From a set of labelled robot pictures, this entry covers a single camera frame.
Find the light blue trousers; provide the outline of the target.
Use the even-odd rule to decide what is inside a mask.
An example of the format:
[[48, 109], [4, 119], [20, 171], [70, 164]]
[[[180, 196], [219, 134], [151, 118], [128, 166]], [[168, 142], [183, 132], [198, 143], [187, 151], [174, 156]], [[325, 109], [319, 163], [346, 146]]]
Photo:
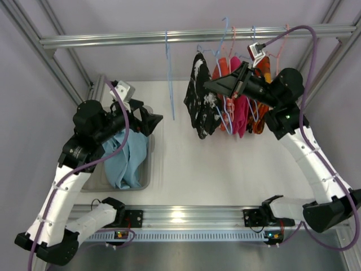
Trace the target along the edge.
[[146, 159], [147, 150], [148, 137], [130, 130], [122, 150], [104, 162], [104, 171], [109, 184], [121, 190], [142, 187], [138, 168]]

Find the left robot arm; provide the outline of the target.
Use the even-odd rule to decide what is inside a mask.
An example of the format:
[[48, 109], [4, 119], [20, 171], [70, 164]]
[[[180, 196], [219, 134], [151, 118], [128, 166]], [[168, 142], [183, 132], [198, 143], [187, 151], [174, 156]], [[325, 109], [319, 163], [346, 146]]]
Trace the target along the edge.
[[102, 228], [124, 226], [125, 205], [111, 197], [74, 222], [68, 217], [87, 181], [92, 191], [137, 191], [148, 186], [144, 164], [149, 138], [162, 119], [135, 99], [129, 108], [113, 102], [109, 110], [97, 100], [81, 103], [49, 194], [34, 223], [16, 236], [15, 243], [31, 257], [64, 266], [89, 236]]

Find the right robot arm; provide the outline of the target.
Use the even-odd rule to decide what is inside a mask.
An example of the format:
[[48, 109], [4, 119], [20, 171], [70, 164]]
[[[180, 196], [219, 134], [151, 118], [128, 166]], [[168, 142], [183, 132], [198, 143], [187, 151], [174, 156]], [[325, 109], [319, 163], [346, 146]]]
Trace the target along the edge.
[[276, 195], [262, 203], [270, 221], [304, 221], [322, 233], [347, 220], [360, 208], [360, 190], [352, 189], [335, 171], [316, 143], [307, 118], [297, 106], [303, 77], [294, 68], [283, 69], [268, 83], [242, 62], [231, 74], [208, 81], [205, 88], [222, 95], [244, 95], [270, 107], [265, 123], [289, 151], [308, 181], [313, 199]]

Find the black white patterned garment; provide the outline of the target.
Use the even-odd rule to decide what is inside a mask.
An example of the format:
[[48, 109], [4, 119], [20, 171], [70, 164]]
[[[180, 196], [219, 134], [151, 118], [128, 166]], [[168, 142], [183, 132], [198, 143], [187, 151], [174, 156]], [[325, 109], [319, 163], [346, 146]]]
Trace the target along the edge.
[[194, 57], [190, 80], [183, 103], [186, 105], [191, 125], [200, 139], [212, 135], [221, 124], [218, 110], [221, 101], [218, 96], [204, 87], [211, 80], [208, 65], [198, 51]]

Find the light blue wire hanger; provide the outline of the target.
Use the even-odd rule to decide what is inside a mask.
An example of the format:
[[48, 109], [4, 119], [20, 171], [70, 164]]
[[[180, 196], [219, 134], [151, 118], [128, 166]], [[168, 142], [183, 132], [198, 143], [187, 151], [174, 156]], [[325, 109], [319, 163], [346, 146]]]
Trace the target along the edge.
[[173, 94], [173, 70], [172, 70], [170, 44], [168, 42], [168, 32], [167, 31], [165, 31], [165, 54], [166, 54], [166, 61], [167, 61], [167, 81], [168, 81], [169, 96], [170, 96], [171, 116], [172, 116], [172, 119], [175, 120], [175, 106], [174, 106], [174, 94]]

